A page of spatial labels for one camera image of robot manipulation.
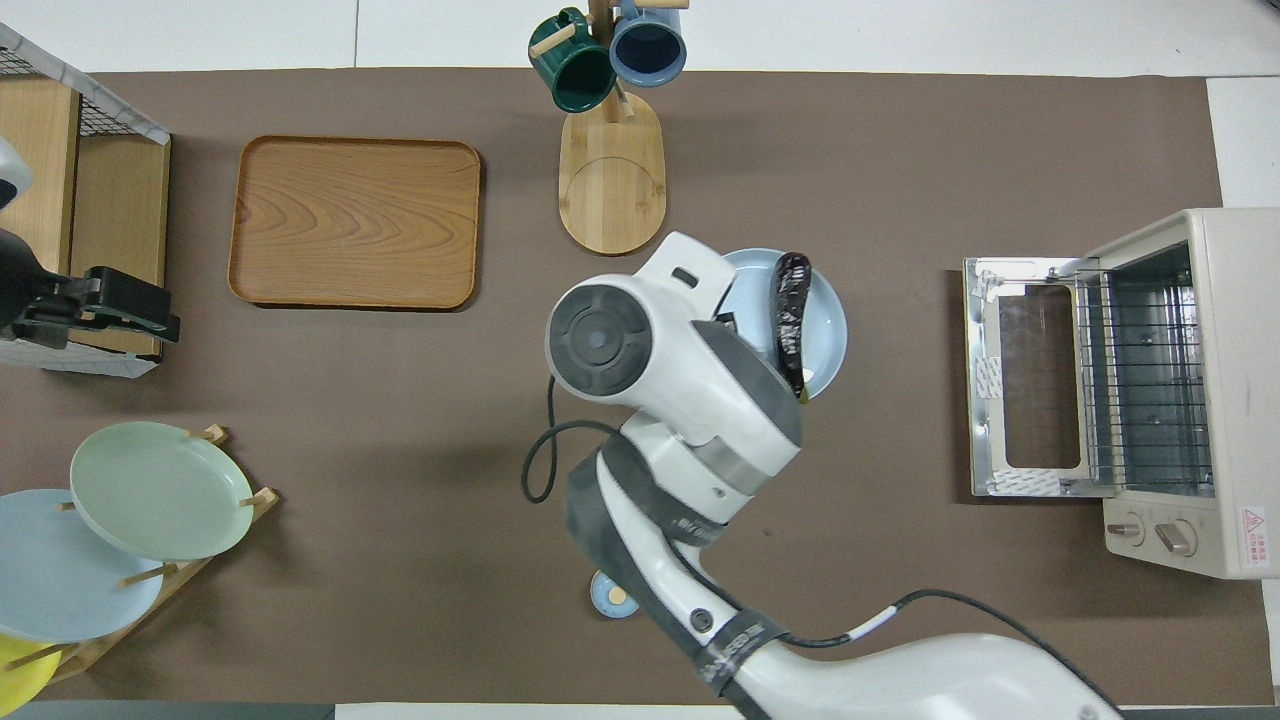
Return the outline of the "brown table mat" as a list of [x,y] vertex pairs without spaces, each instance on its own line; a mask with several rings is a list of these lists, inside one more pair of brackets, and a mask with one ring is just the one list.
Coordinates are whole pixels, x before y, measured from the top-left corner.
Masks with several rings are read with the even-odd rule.
[[[282,503],[51,700],[704,703],[653,621],[607,621],[564,489],[518,488],[544,429],[554,301],[600,258],[557,208],[563,115],[522,69],[111,73],[166,127],[166,282],[182,338],[128,380],[0,366],[0,493],[63,487],[88,434],[230,433]],[[969,495],[969,256],[1074,256],[1221,202],[1199,78],[694,72],[660,118],[664,228],[806,254],[850,343],[800,455],[707,552],[804,637],[920,587],[1025,623],[1123,705],[1267,705],[1254,582],[1110,553],[1094,502]],[[484,170],[457,313],[265,309],[227,283],[241,154],[266,135],[444,138]]]

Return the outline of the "small blue lidded jar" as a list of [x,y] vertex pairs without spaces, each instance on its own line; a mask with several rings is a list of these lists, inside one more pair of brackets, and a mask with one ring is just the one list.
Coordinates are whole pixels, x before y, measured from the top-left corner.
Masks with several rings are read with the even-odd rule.
[[609,620],[631,618],[640,610],[639,602],[600,570],[591,575],[589,598],[591,606]]

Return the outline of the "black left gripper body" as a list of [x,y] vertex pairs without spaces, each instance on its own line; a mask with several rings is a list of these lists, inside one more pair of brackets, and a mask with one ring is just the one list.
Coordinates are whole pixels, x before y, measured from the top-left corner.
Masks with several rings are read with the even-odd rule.
[[84,292],[86,281],[33,284],[15,319],[15,338],[40,346],[67,346],[72,331],[84,329]]

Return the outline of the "blue grey mug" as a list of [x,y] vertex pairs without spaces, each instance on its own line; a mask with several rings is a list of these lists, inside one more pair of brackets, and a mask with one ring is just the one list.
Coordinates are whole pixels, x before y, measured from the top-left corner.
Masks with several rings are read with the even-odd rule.
[[658,87],[685,69],[687,47],[680,13],[689,0],[616,0],[609,55],[616,74],[627,85]]

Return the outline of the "rectangular wooden tray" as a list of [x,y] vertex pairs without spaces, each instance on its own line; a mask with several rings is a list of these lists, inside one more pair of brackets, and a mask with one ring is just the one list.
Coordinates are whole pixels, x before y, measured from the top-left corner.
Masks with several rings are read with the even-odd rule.
[[253,138],[228,286],[259,306],[460,310],[477,282],[481,193],[483,159],[460,141]]

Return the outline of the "dark green mug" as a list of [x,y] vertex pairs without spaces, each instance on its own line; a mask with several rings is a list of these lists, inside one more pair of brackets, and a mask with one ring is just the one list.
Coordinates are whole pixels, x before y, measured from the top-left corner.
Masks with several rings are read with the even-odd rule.
[[593,36],[590,17],[575,6],[561,9],[534,29],[527,56],[562,111],[589,111],[614,87],[608,50]]

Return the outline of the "dark purple eggplant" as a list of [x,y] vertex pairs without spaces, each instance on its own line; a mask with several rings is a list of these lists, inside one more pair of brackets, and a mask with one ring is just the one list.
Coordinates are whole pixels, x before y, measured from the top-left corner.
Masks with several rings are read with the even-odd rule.
[[800,404],[809,402],[803,365],[803,323],[812,287],[812,264],[801,252],[783,252],[771,274],[771,323],[776,365]]

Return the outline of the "pale green plate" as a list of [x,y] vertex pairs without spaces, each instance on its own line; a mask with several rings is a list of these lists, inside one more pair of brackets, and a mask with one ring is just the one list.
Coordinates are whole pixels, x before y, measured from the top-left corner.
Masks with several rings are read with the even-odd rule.
[[179,427],[127,421],[88,436],[70,461],[76,511],[108,543],[187,562],[238,544],[253,523],[241,466]]

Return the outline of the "wooden dish rack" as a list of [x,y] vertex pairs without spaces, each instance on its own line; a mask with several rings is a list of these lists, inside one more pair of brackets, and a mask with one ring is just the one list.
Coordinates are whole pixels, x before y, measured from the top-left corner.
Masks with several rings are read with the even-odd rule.
[[[223,450],[223,443],[227,438],[227,430],[220,425],[210,425],[204,430],[187,430],[191,436],[210,439],[218,447]],[[269,488],[253,489],[253,496],[247,498],[246,503],[253,510],[253,523],[252,525],[271,507],[278,502],[278,496],[274,491]],[[74,509],[70,501],[61,505],[61,509],[70,510]],[[169,601],[183,585],[186,585],[196,574],[198,574],[207,564],[215,557],[187,561],[187,562],[173,562],[173,561],[156,561],[159,568],[152,571],[146,571],[143,574],[127,578],[122,580],[123,587],[133,585],[142,582],[150,577],[161,577],[163,587],[156,598],[154,606],[136,623],[109,635],[102,635],[90,641],[82,641],[76,643],[65,643],[61,652],[61,661],[58,670],[52,675],[49,683],[58,682],[65,676],[73,676],[91,667],[96,661],[99,661],[109,650],[115,647],[120,641],[123,641],[132,630],[134,630],[141,623],[147,620],[154,615],[166,601]]]

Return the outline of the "yellow plate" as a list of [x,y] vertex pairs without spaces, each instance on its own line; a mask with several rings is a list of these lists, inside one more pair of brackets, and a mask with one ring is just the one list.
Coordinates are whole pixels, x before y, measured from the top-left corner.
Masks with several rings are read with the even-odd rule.
[[61,661],[63,644],[0,634],[0,717],[29,702],[50,682]]

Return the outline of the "small light blue plate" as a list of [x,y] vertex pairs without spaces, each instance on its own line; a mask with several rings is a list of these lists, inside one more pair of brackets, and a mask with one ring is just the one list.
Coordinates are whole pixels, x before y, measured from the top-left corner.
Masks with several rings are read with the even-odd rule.
[[[771,287],[774,266],[783,256],[778,249],[740,249],[723,255],[735,268],[735,281],[719,305],[718,314],[728,313],[733,327],[758,354],[777,361]],[[820,272],[812,272],[801,323],[801,357],[805,387],[815,398],[837,377],[849,342],[844,305]]]

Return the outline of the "wooden mug tree stand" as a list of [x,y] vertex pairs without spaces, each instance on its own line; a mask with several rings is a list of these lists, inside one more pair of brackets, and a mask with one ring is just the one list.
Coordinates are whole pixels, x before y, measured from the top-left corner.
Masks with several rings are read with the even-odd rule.
[[[616,0],[586,3],[580,10],[590,17],[593,36],[609,54],[620,15]],[[561,132],[561,222],[579,245],[604,256],[639,250],[666,219],[660,120],[628,86],[616,74],[605,100],[589,111],[566,113]]]

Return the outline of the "large light blue plate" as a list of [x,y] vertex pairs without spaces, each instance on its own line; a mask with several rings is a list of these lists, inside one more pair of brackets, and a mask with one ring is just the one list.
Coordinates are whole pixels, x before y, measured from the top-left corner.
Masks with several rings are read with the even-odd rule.
[[102,539],[67,489],[0,496],[0,633],[52,644],[109,635],[156,602],[161,577],[122,580],[160,565]]

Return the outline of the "beige toaster oven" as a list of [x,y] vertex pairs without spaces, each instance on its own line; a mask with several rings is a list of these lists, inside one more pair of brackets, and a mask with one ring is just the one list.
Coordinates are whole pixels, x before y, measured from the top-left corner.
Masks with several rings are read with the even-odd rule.
[[[1078,286],[1187,243],[1204,360],[1213,497],[1108,489],[1085,432]],[[1079,258],[963,264],[972,491],[1100,498],[1103,524],[1134,512],[1146,542],[1105,532],[1110,552],[1220,579],[1280,579],[1280,208],[1176,211]],[[1155,525],[1196,529],[1175,557]]]

